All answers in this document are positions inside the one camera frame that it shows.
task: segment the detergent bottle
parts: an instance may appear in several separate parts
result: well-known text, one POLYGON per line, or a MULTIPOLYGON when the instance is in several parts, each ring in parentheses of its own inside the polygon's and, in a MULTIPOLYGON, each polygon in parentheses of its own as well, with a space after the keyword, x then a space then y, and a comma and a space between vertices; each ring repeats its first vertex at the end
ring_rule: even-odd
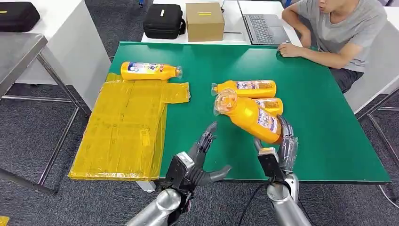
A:
POLYGON ((215 110, 229 116, 234 124, 268 144, 281 141, 281 124, 277 117, 253 99, 238 97, 232 89, 225 89, 217 95, 215 110))
POLYGON ((120 74, 124 80, 181 78, 182 68, 165 64, 149 64, 124 62, 120 67, 120 74))
POLYGON ((234 90, 238 97, 270 98, 276 95, 276 83, 272 80, 232 81, 221 84, 212 83, 212 94, 216 95, 225 89, 234 90))
POLYGON ((259 106, 266 109, 274 116, 277 116, 278 114, 279 115, 283 114, 284 106, 280 98, 261 98, 254 100, 259 106))

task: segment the yellow packaging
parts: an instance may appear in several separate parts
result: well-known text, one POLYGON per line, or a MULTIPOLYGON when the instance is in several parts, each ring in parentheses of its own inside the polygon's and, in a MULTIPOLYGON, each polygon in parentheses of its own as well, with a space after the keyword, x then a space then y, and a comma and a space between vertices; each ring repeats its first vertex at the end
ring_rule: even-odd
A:
POLYGON ((124 80, 168 80, 174 77, 181 78, 182 68, 165 64, 124 62, 120 67, 120 74, 124 80))
POLYGON ((0 226, 7 226, 9 220, 9 217, 0 216, 0 226))
POLYGON ((254 100, 259 106, 266 109, 274 116, 277 116, 278 114, 279 115, 283 114, 284 106, 280 98, 261 98, 254 100))
POLYGON ((276 95, 276 83, 272 80, 232 81, 212 84, 212 94, 216 95, 225 89, 234 90, 239 97, 270 98, 276 95))
POLYGON ((215 110, 229 116, 234 124, 268 144, 281 141, 279 120, 253 99, 238 97, 232 89, 225 89, 217 95, 215 110))
POLYGON ((125 81, 108 74, 68 177, 83 180, 158 179, 166 103, 188 102, 188 83, 125 81))

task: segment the man's arm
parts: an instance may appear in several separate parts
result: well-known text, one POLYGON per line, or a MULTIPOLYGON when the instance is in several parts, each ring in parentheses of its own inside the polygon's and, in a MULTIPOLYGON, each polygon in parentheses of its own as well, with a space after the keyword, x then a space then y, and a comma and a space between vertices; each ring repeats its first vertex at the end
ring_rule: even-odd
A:
POLYGON ((303 57, 318 64, 341 69, 347 65, 363 48, 347 43, 338 53, 318 52, 308 48, 283 44, 278 47, 283 57, 303 57))
POLYGON ((307 48, 311 45, 311 31, 298 18, 299 4, 307 3, 297 2, 293 5, 290 5, 284 9, 281 17, 301 34, 302 46, 307 48))

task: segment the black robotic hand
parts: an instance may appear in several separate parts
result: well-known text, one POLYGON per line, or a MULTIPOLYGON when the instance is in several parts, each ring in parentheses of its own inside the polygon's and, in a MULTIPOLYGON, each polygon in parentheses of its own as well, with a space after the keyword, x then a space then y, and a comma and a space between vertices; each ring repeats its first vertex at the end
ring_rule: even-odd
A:
POLYGON ((182 213, 190 210, 190 201, 193 198, 196 186, 203 186, 210 182, 221 180, 227 176, 231 166, 215 172, 206 172, 202 169, 205 157, 212 141, 216 138, 217 122, 213 122, 202 136, 189 150, 188 153, 180 152, 173 156, 166 180, 168 188, 177 190, 182 201, 179 208, 168 217, 168 225, 174 225, 182 213))

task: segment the black case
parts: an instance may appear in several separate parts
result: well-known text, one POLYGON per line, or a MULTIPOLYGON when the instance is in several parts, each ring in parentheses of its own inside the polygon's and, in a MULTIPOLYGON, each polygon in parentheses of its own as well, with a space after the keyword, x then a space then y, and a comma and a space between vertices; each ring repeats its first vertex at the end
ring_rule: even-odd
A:
POLYGON ((179 5, 152 4, 143 22, 144 33, 150 39, 175 39, 186 30, 182 16, 179 5))
POLYGON ((28 32, 39 19, 30 2, 0 2, 0 32, 28 32))

